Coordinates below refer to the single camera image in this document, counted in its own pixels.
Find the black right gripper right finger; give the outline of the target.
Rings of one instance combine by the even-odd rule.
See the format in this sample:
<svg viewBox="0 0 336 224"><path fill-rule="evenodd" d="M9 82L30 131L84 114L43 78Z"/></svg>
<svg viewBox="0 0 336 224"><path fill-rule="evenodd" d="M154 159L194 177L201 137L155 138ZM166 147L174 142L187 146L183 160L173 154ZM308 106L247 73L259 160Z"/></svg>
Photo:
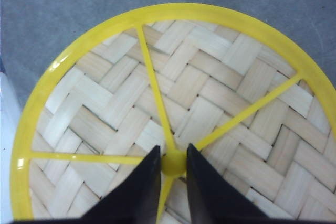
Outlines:
<svg viewBox="0 0 336 224"><path fill-rule="evenodd" d="M187 149L187 194L192 223L295 223L268 217L224 180L193 144Z"/></svg>

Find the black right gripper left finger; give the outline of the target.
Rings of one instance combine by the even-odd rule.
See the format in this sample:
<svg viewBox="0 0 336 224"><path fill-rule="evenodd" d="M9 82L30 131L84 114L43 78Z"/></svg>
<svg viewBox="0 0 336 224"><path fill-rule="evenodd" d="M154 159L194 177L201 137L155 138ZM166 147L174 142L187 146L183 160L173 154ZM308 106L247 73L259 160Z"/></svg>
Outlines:
<svg viewBox="0 0 336 224"><path fill-rule="evenodd" d="M82 217L17 220L13 223L156 223L161 189L161 152L154 146L112 192Z"/></svg>

